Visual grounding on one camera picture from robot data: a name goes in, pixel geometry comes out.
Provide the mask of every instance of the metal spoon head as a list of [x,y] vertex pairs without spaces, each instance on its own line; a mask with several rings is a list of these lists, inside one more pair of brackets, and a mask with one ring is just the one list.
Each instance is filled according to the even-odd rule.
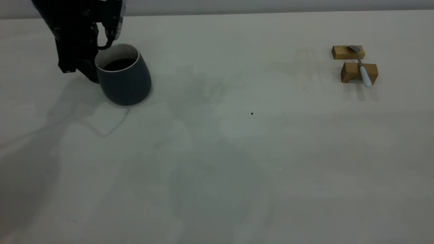
[[361,51],[361,48],[358,46],[348,46],[349,49],[353,49],[354,51],[356,51],[356,53],[359,53]]

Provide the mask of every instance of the wooden block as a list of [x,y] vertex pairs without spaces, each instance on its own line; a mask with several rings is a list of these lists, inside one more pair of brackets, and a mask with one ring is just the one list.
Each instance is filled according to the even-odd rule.
[[[362,46],[358,47],[362,49],[360,51],[360,58],[363,59],[365,57],[365,50],[363,50]],[[334,59],[357,59],[357,53],[348,48],[348,46],[333,46],[332,53]]]
[[[378,69],[376,64],[364,63],[366,72],[371,79],[372,84],[375,83],[378,77]],[[358,63],[344,63],[341,71],[342,83],[348,83],[351,79],[361,77]]]

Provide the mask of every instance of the mug rim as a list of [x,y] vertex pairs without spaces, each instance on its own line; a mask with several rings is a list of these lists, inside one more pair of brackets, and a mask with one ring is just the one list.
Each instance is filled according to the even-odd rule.
[[[104,53],[107,53],[107,52],[113,51],[115,48],[117,48],[117,47],[121,47],[121,46],[126,46],[126,47],[128,47],[128,48],[132,48],[132,49],[134,49],[134,50],[137,52],[137,57],[136,57],[136,60],[134,61],[133,64],[131,64],[130,66],[128,66],[128,67],[126,67],[126,68],[123,68],[123,69],[120,69],[120,70],[115,70],[115,71],[105,70],[105,69],[101,68],[101,67],[99,66],[99,64],[97,64],[97,59],[100,59],[100,58],[101,58],[101,55],[104,55]],[[99,70],[101,70],[101,71],[103,71],[103,72],[116,73],[116,72],[124,71],[124,70],[126,70],[126,69],[131,68],[133,65],[135,65],[135,64],[137,63],[137,61],[139,60],[139,58],[140,58],[140,52],[139,52],[139,50],[137,50],[137,48],[135,48],[135,47],[134,47],[133,45],[131,45],[131,44],[119,43],[119,44],[112,45],[111,47],[107,48],[106,50],[101,50],[101,51],[99,51],[99,52],[96,54],[96,56],[95,56],[94,63],[95,63],[95,66],[96,66]]]

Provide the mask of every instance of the spoon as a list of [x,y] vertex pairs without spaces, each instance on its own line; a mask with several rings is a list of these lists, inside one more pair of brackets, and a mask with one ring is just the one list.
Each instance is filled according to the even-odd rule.
[[368,72],[366,72],[365,67],[363,66],[362,59],[360,58],[360,47],[358,46],[348,46],[350,49],[354,50],[357,53],[357,59],[358,59],[358,66],[360,69],[360,73],[362,74],[362,80],[366,87],[371,87],[372,82],[371,79],[368,76]]

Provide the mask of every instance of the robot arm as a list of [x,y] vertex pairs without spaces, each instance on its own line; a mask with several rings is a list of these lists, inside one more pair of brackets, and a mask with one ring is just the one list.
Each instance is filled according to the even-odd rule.
[[[94,59],[119,38],[126,0],[32,0],[56,39],[59,68],[81,71],[98,82]],[[105,28],[107,43],[98,46],[98,26]]]

